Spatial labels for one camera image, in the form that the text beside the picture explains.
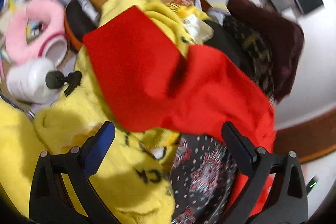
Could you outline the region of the red garment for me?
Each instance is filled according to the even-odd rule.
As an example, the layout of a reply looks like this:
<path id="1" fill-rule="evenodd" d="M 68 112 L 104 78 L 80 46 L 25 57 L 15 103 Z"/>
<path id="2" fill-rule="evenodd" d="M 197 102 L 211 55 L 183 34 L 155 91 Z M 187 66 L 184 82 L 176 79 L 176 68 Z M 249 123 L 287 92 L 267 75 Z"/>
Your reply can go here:
<path id="1" fill-rule="evenodd" d="M 165 128 L 222 139 L 232 122 L 255 146 L 271 150 L 274 108 L 220 50 L 192 45 L 183 55 L 137 7 L 83 38 L 102 96 L 131 132 Z"/>

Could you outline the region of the black clip microphone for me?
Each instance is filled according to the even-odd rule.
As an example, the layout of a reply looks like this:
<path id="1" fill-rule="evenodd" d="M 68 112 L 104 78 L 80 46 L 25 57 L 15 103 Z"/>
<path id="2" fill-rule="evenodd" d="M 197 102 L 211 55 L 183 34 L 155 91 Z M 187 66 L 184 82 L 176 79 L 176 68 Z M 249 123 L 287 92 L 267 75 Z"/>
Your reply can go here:
<path id="1" fill-rule="evenodd" d="M 74 71 L 65 76 L 61 71 L 50 71 L 46 74 L 46 86 L 49 89 L 60 89 L 68 84 L 64 94 L 68 97 L 81 84 L 82 73 Z"/>

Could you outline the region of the dark patterned garment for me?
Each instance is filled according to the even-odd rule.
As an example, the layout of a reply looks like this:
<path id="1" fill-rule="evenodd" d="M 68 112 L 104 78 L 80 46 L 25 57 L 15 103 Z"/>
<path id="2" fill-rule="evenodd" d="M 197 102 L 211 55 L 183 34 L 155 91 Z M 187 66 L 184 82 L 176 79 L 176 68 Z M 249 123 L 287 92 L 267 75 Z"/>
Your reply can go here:
<path id="1" fill-rule="evenodd" d="M 233 16 L 226 16 L 223 27 L 234 38 L 248 61 L 244 72 L 265 93 L 273 98 L 274 79 L 272 75 L 272 51 L 259 32 L 248 27 Z"/>

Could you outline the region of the maroon garment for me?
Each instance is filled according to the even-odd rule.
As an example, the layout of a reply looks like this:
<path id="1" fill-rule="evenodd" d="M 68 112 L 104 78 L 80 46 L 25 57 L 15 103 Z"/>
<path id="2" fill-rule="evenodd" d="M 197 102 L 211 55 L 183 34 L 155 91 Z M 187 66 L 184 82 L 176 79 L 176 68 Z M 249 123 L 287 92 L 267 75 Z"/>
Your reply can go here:
<path id="1" fill-rule="evenodd" d="M 250 0 L 228 0 L 231 15 L 257 31 L 272 51 L 274 98 L 281 102 L 291 93 L 305 41 L 302 28 L 280 14 Z"/>

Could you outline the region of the yellow fleece garment with letters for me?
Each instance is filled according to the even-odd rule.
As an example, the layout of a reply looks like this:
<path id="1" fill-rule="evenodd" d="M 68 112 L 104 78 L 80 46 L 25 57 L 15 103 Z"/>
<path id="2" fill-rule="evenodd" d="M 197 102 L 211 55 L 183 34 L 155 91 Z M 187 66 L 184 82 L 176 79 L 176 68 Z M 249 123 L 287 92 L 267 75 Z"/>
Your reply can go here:
<path id="1" fill-rule="evenodd" d="M 193 5 L 164 4 L 160 0 L 108 0 L 101 10 L 106 24 L 131 6 L 143 11 L 185 55 L 186 32 L 181 19 L 187 11 L 199 19 L 207 15 Z M 105 121 L 114 121 L 93 72 L 85 48 L 75 67 L 83 77 L 69 96 L 61 96 L 33 120 L 1 102 L 1 186 L 14 206 L 29 213 L 31 183 L 42 151 L 52 155 L 81 146 Z M 97 173 L 90 182 L 106 206 L 122 223 L 170 223 L 175 201 L 168 181 L 179 133 L 163 128 L 143 133 L 120 126 Z"/>

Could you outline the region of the pink plush toy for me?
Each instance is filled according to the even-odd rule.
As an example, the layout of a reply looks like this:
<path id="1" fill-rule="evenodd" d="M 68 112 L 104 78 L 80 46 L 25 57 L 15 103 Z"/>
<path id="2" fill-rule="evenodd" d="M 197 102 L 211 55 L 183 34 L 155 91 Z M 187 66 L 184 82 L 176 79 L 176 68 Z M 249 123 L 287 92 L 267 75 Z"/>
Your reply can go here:
<path id="1" fill-rule="evenodd" d="M 32 0 L 17 10 L 5 32 L 5 48 L 16 64 L 45 57 L 60 65 L 68 51 L 64 7 L 56 0 Z"/>

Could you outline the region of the brown wooden door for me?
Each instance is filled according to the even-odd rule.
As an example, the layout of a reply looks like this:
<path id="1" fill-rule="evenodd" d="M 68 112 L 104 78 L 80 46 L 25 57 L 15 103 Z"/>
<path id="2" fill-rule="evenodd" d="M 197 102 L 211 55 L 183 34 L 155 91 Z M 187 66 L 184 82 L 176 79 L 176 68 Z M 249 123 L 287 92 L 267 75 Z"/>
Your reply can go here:
<path id="1" fill-rule="evenodd" d="M 279 130 L 273 152 L 294 151 L 301 164 L 317 160 L 335 151 L 335 109 L 293 127 Z"/>

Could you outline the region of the white plastic bottle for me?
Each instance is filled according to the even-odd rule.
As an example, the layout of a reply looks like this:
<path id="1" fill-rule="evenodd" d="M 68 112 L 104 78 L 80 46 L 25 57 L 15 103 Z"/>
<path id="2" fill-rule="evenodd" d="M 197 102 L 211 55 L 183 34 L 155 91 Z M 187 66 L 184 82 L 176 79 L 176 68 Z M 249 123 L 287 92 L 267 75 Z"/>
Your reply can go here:
<path id="1" fill-rule="evenodd" d="M 7 72 L 6 86 L 16 100 L 43 104 L 54 98 L 60 89 L 46 85 L 46 75 L 56 66 L 47 58 L 37 58 L 22 65 L 13 65 Z"/>

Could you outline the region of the patchwork patterned bedspread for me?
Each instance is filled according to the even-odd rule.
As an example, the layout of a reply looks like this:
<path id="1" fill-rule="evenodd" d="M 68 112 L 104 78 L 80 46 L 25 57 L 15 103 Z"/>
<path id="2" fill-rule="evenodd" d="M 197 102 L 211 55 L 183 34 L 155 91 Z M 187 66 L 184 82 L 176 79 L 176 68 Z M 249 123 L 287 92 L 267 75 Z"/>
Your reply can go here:
<path id="1" fill-rule="evenodd" d="M 175 199 L 172 223 L 219 223 L 237 170 L 227 147 L 207 135 L 181 136 L 170 183 Z"/>

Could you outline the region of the black garment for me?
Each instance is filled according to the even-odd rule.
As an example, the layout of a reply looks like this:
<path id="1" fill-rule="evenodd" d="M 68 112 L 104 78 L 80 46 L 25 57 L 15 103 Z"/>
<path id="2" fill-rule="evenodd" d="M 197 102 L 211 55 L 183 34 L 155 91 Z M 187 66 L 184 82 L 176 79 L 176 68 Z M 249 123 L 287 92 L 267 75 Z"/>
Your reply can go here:
<path id="1" fill-rule="evenodd" d="M 203 44 L 216 48 L 223 52 L 237 67 L 242 63 L 242 51 L 234 41 L 233 37 L 220 24 L 204 20 L 213 30 L 213 36 Z"/>

